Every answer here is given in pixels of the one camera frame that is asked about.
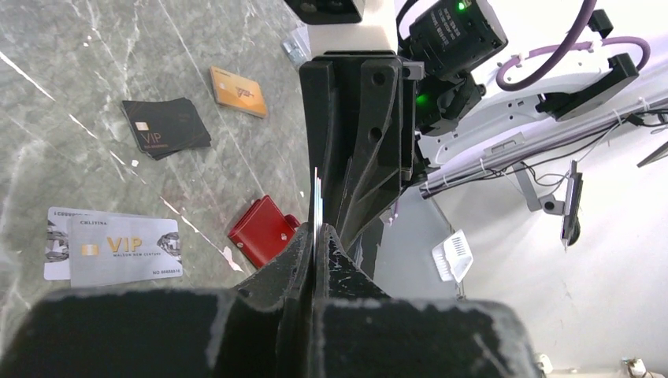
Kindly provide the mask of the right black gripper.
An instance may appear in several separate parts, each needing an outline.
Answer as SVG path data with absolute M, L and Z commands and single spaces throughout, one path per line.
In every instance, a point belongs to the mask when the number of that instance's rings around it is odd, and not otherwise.
M 345 177 L 336 230 L 349 248 L 399 197 L 401 182 L 425 181 L 415 135 L 424 65 L 392 52 L 328 52 L 302 65 L 299 78 L 321 222 L 332 222 L 327 184 Z

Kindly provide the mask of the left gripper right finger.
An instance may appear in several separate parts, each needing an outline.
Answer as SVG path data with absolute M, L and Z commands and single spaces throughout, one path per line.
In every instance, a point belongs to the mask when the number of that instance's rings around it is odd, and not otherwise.
M 528 332 L 502 303 L 396 299 L 353 292 L 339 237 L 318 236 L 314 377 L 541 377 Z

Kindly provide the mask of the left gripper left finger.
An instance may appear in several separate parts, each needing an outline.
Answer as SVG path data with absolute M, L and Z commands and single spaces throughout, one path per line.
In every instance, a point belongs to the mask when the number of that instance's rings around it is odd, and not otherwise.
M 4 377 L 303 377 L 314 234 L 302 225 L 233 288 L 55 291 L 28 312 Z

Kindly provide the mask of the single silver card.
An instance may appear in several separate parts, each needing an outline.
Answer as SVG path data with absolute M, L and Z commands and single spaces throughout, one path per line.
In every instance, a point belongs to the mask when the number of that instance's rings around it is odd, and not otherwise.
M 318 240 L 321 234 L 321 226 L 323 223 L 323 198 L 322 198 L 322 181 L 318 167 L 314 168 L 314 185 L 313 185 L 313 234 L 314 234 L 314 251 L 317 250 Z

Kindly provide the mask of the red leather card holder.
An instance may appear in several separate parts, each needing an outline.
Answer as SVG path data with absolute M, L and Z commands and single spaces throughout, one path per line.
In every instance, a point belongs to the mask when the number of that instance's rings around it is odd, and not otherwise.
M 254 201 L 234 224 L 228 238 L 256 268 L 273 260 L 291 241 L 300 221 L 283 214 L 269 195 Z

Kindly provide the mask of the silver VIP card stack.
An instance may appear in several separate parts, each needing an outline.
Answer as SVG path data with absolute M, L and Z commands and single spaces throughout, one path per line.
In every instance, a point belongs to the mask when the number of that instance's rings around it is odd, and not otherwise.
M 184 274 L 173 219 L 52 206 L 43 278 L 101 287 Z

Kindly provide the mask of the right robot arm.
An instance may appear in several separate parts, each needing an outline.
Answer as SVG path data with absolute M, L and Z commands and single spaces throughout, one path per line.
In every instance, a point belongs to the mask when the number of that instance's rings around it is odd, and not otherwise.
M 589 113 L 636 80 L 651 44 L 613 35 L 584 1 L 564 40 L 527 50 L 487 1 L 437 1 L 402 35 L 414 6 L 390 1 L 291 1 L 312 58 L 299 70 L 314 236 L 328 225 L 350 246 L 410 187 L 445 189 L 429 174 L 446 158 L 418 141 L 464 131 L 465 146 L 545 118 Z

